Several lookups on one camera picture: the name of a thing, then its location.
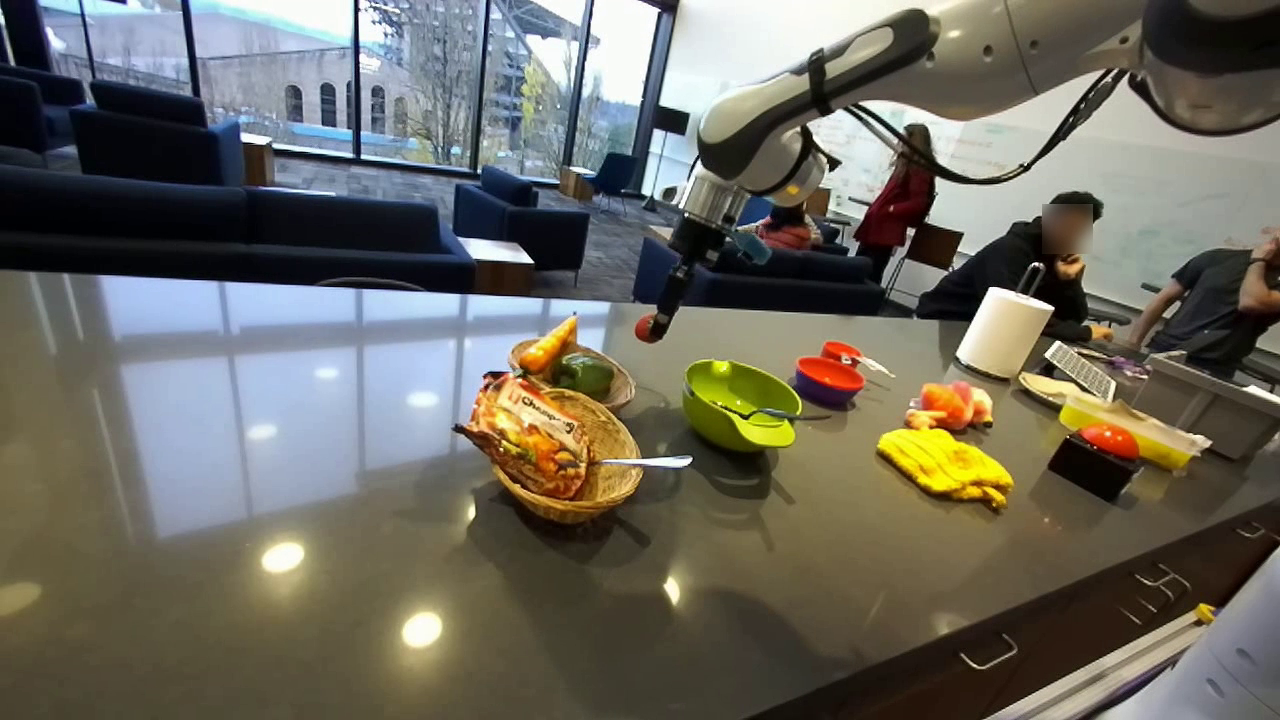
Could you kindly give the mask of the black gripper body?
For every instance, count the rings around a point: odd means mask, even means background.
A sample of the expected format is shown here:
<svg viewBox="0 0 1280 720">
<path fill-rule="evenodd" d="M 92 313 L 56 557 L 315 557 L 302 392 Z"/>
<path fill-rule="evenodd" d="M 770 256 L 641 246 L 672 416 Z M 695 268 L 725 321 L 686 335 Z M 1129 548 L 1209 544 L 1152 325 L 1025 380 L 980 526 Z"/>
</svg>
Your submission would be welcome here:
<svg viewBox="0 0 1280 720">
<path fill-rule="evenodd" d="M 656 307 L 677 313 L 687 295 L 694 268 L 716 256 L 722 246 L 725 246 L 725 231 L 716 224 L 682 216 L 672 227 L 677 268 L 667 273 Z"/>
</svg>

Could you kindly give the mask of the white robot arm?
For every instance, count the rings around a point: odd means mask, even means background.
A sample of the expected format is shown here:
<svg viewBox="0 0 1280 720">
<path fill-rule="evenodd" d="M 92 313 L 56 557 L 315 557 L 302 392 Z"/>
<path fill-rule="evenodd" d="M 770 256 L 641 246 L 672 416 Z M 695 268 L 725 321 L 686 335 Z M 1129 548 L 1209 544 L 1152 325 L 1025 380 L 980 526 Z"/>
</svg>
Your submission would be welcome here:
<svg viewBox="0 0 1280 720">
<path fill-rule="evenodd" d="M 694 268 L 725 246 L 728 216 L 747 196 L 798 204 L 826 181 L 813 118 L 866 99 L 977 118 L 1076 77 L 1089 89 L 1057 124 L 1062 135 L 1122 85 L 1192 135 L 1268 128 L 1280 118 L 1280 0 L 940 0 L 813 47 L 699 114 L 677 268 L 636 335 L 662 340 L 672 328 Z"/>
</svg>

